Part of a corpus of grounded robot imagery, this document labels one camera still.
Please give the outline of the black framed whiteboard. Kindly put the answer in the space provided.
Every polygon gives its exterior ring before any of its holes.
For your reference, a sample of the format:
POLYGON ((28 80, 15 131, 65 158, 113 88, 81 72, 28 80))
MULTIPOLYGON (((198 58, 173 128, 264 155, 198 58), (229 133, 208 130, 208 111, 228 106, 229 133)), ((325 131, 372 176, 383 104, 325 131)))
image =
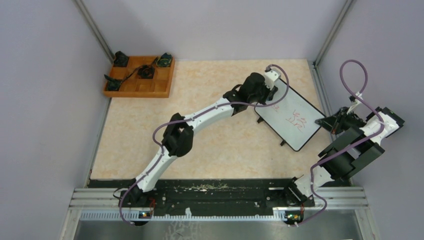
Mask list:
POLYGON ((316 120, 324 113, 292 87, 282 101, 268 107, 255 107, 258 123, 265 122, 295 152, 300 151, 321 128, 316 120))

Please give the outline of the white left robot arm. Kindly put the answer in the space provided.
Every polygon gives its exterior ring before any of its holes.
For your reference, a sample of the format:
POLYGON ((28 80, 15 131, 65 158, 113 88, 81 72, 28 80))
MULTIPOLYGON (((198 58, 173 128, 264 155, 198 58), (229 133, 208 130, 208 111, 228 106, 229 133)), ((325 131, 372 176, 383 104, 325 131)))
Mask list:
POLYGON ((154 140, 159 149, 145 170, 134 179, 122 196, 132 206, 144 207, 149 203, 152 191, 165 172, 177 158, 188 154, 193 147, 194 137, 201 130, 222 119, 245 111, 248 107, 268 107, 278 90, 276 82, 281 75, 268 69, 265 73, 251 73, 243 84, 227 91, 212 105, 195 113, 175 113, 169 122, 160 125, 164 129, 162 140, 154 140))

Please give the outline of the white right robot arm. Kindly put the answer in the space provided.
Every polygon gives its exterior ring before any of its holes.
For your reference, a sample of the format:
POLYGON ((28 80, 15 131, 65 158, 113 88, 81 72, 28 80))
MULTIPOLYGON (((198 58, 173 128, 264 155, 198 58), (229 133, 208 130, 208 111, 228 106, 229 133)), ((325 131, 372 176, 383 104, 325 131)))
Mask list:
POLYGON ((315 123, 336 139, 318 154, 309 176, 294 177, 284 188, 281 199, 287 206, 303 204, 326 183, 349 180, 385 152, 382 140, 401 129, 405 120, 387 107, 377 107, 365 119, 342 107, 315 123))

